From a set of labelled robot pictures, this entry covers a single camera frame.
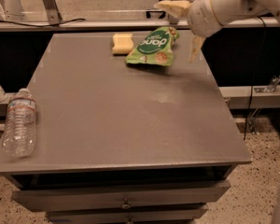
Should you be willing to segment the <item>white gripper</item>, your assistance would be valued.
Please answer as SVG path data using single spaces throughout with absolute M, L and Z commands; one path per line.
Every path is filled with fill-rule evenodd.
M 219 0 L 162 0 L 154 8 L 167 12 L 175 18 L 186 18 L 190 30 L 195 34 L 190 46 L 189 61 L 194 62 L 206 37 L 220 31 L 223 26 L 217 17 Z

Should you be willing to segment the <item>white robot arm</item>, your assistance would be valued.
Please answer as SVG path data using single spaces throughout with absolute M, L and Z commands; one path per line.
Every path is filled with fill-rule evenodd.
M 166 0 L 155 5 L 176 18 L 186 18 L 198 39 L 206 39 L 227 24 L 256 18 L 269 11 L 280 25 L 280 0 Z

